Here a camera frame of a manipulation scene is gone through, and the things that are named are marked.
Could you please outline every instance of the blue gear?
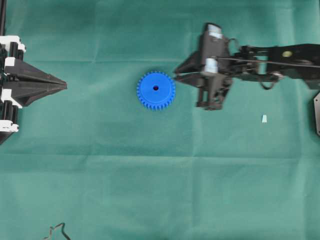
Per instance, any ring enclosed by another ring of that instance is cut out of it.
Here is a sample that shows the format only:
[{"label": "blue gear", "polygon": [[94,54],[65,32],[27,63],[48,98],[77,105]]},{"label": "blue gear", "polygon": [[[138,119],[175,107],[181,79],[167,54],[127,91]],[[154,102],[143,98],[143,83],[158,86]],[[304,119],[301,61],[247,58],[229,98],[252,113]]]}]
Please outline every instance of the blue gear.
[{"label": "blue gear", "polygon": [[164,72],[153,71],[140,79],[136,94],[146,108],[162,110],[173,102],[176,96],[176,84]]}]

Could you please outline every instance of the white spacer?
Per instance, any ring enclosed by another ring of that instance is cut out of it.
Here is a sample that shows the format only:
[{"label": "white spacer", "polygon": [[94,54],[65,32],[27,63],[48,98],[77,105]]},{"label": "white spacer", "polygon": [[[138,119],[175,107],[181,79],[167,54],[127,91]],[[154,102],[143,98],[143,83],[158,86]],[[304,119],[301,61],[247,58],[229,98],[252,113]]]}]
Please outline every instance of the white spacer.
[{"label": "white spacer", "polygon": [[19,125],[13,124],[10,120],[0,120],[0,132],[16,133],[19,131]]},{"label": "white spacer", "polygon": [[13,106],[17,106],[19,109],[22,109],[22,106],[11,97],[12,89],[4,89],[2,88],[1,93],[1,101],[4,103],[5,101],[11,101]]},{"label": "white spacer", "polygon": [[6,57],[4,66],[5,67],[14,67],[16,59],[14,57]]},{"label": "white spacer", "polygon": [[208,31],[209,31],[210,36],[216,37],[217,39],[222,39],[223,35],[222,35],[221,28],[219,28],[215,25],[209,24]]},{"label": "white spacer", "polygon": [[213,58],[207,58],[205,60],[204,72],[216,74],[218,72],[218,63]]},{"label": "white spacer", "polygon": [[266,124],[268,122],[267,115],[262,116],[262,123]]},{"label": "white spacer", "polygon": [[26,52],[26,46],[20,42],[19,36],[0,36],[0,44],[4,45],[7,52],[10,51],[10,43],[17,43],[18,50],[22,50],[24,53]]}]

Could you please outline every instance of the cable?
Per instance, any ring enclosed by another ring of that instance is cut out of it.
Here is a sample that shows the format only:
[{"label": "cable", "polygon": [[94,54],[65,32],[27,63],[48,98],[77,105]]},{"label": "cable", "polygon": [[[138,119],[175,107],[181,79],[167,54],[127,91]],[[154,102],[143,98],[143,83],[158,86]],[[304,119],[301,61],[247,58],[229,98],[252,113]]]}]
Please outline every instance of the cable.
[{"label": "cable", "polygon": [[228,41],[228,47],[230,46],[230,42],[231,41],[234,41],[234,44],[235,44],[235,47],[238,51],[240,51],[240,44],[239,44],[239,41],[238,39],[236,38],[230,38],[229,41]]},{"label": "cable", "polygon": [[7,0],[1,0],[0,6],[0,36],[4,36],[6,32],[6,6]]},{"label": "cable", "polygon": [[241,59],[235,57],[222,57],[222,56],[213,56],[213,59],[221,59],[221,60],[233,60],[233,61],[241,61],[241,62],[249,62],[249,63],[264,63],[264,64],[275,64],[275,65],[283,65],[283,66],[291,66],[291,67],[306,67],[306,68],[317,68],[320,69],[319,65],[308,65],[308,64],[295,64],[295,63],[285,63],[279,61],[265,61],[265,60],[248,60]]},{"label": "cable", "polygon": [[58,225],[55,226],[55,227],[52,227],[52,226],[51,226],[51,227],[50,227],[49,236],[44,237],[43,240],[51,240],[51,239],[52,239],[52,233],[53,233],[57,228],[59,228],[59,227],[61,227],[61,233],[62,233],[62,235],[65,237],[65,239],[71,240],[70,237],[65,233],[65,225],[66,225],[66,224],[63,222],[63,223],[58,224]]},{"label": "cable", "polygon": [[276,80],[274,80],[274,81],[272,81],[272,82],[271,82],[271,85],[270,85],[270,86],[266,86],[266,85],[264,85],[264,83],[263,83],[263,81],[262,81],[261,77],[259,77],[259,76],[257,76],[257,75],[255,75],[255,77],[257,78],[257,80],[258,80],[259,84],[261,85],[261,87],[262,87],[264,90],[270,90],[270,89],[273,89],[273,88],[274,88],[274,86],[275,86],[275,85],[276,85],[276,83],[277,83],[277,81],[276,81]]}]

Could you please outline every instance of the metal wire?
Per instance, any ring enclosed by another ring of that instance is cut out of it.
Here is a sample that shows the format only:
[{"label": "metal wire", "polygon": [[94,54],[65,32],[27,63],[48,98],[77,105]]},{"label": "metal wire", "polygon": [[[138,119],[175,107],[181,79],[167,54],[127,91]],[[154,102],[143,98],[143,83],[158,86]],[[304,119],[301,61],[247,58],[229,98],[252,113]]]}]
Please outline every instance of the metal wire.
[{"label": "metal wire", "polygon": [[235,57],[222,57],[222,56],[213,56],[212,58],[213,59],[221,59],[221,60],[233,60],[233,61],[240,61],[240,62],[249,62],[249,63],[275,64],[275,65],[283,65],[283,66],[291,66],[291,67],[305,67],[305,68],[317,68],[317,69],[320,69],[319,65],[285,63],[285,62],[279,62],[279,61],[249,60],[249,59],[241,59],[241,58],[235,58]]},{"label": "metal wire", "polygon": [[228,46],[230,46],[230,42],[231,41],[234,41],[234,44],[235,44],[235,48],[240,51],[240,44],[239,44],[239,41],[238,39],[236,38],[230,38],[229,41],[228,41]]},{"label": "metal wire", "polygon": [[43,240],[51,240],[51,239],[52,239],[52,234],[53,234],[53,232],[54,232],[57,228],[60,228],[60,227],[61,227],[61,233],[62,233],[62,235],[65,237],[65,239],[71,240],[70,237],[65,233],[65,225],[66,225],[66,224],[63,222],[63,223],[58,224],[58,225],[55,226],[55,227],[52,227],[52,226],[51,226],[51,227],[50,227],[49,236],[44,237]]}]

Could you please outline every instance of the plastic gear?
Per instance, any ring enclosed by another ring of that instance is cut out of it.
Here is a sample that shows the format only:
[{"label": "plastic gear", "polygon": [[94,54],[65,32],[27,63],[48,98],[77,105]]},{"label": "plastic gear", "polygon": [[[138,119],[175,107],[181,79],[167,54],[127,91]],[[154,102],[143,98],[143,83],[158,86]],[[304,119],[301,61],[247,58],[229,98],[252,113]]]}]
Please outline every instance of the plastic gear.
[{"label": "plastic gear", "polygon": [[176,84],[164,72],[152,71],[140,79],[136,94],[146,108],[162,110],[173,102],[176,96]]}]

